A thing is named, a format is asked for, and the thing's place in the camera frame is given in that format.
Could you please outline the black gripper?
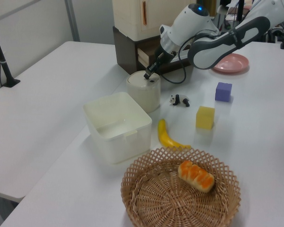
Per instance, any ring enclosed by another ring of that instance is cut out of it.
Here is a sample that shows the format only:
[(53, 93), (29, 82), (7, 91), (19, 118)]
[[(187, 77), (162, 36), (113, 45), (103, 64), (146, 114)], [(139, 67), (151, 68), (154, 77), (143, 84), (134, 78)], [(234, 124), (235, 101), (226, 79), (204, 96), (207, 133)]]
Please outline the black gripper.
[(170, 63), (174, 59), (174, 57), (174, 51), (167, 52), (161, 45), (159, 45), (158, 48), (155, 50), (156, 61), (146, 68), (144, 77), (146, 79), (149, 79), (150, 76), (155, 73), (162, 64)]

